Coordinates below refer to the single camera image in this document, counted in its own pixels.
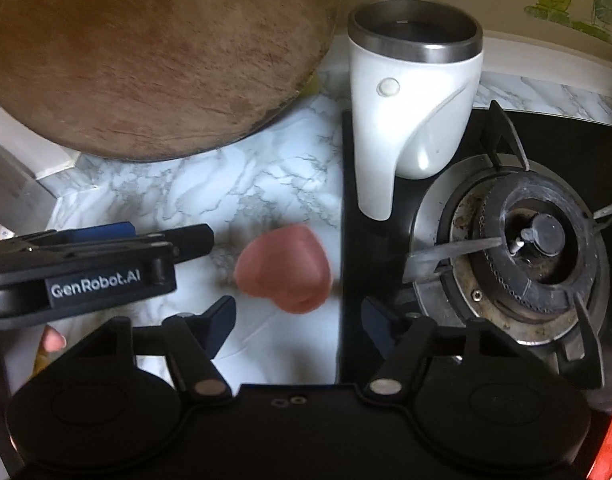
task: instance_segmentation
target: pink bowl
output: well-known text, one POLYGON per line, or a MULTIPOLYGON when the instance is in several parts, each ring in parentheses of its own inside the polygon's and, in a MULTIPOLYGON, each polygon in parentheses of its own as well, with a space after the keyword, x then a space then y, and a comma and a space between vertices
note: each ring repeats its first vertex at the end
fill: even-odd
POLYGON ((305 224, 294 224, 250 242, 237 260, 235 281, 249 296, 305 314, 326 301, 333 275, 315 234, 305 224))

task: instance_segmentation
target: countertop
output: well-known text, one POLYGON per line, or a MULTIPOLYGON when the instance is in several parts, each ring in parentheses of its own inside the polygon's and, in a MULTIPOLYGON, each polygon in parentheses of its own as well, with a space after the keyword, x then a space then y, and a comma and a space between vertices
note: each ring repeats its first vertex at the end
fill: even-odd
MULTIPOLYGON (((347 70, 319 73, 319 94, 302 97, 273 124, 235 144, 188 158, 129 164, 84 157, 76 171, 46 182, 62 195, 51 228, 131 221, 138 232, 205 222, 215 231, 209 256, 177 267, 178 290, 54 326, 71 346, 113 316, 135 326, 180 312, 202 313, 222 295, 237 301, 237 323, 215 359, 233 389, 241 383, 331 383, 340 325, 341 110, 348 108, 347 70), (335 276, 326 303, 293 316, 237 290, 238 254, 258 235, 306 222, 320 237, 335 276)), ((612 124, 612 99, 516 76, 484 73, 474 105, 492 99, 527 110, 612 124)), ((169 380, 163 358, 138 360, 169 380)))

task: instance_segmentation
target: brown cutting board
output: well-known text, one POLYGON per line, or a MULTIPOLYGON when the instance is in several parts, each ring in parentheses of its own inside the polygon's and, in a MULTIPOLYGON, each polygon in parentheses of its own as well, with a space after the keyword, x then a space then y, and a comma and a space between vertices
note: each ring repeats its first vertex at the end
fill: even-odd
POLYGON ((0 105, 64 146, 163 160, 254 132, 326 53, 339 0, 0 0, 0 105))

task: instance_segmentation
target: gas stove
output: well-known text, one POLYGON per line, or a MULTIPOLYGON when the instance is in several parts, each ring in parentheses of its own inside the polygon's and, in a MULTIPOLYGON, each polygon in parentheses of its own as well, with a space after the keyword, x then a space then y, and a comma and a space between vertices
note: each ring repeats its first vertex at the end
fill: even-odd
POLYGON ((383 222, 357 207, 349 112, 343 143, 341 381, 365 384, 381 360, 369 301, 441 326, 486 318, 612 407, 612 127, 492 102, 445 170, 396 180, 383 222))

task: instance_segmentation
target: logo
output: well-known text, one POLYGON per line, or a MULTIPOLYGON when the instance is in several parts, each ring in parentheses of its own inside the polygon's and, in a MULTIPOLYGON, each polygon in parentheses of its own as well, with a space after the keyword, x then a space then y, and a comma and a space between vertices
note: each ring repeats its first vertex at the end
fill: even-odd
POLYGON ((97 276, 96 278, 81 278, 72 283, 55 283, 51 285, 50 291, 53 298, 61 299, 65 296, 76 296, 78 294, 87 294, 97 290, 114 288, 117 286, 130 285, 131 283, 139 283, 142 280, 142 275, 139 269, 128 270, 125 274, 115 272, 106 276, 97 276))

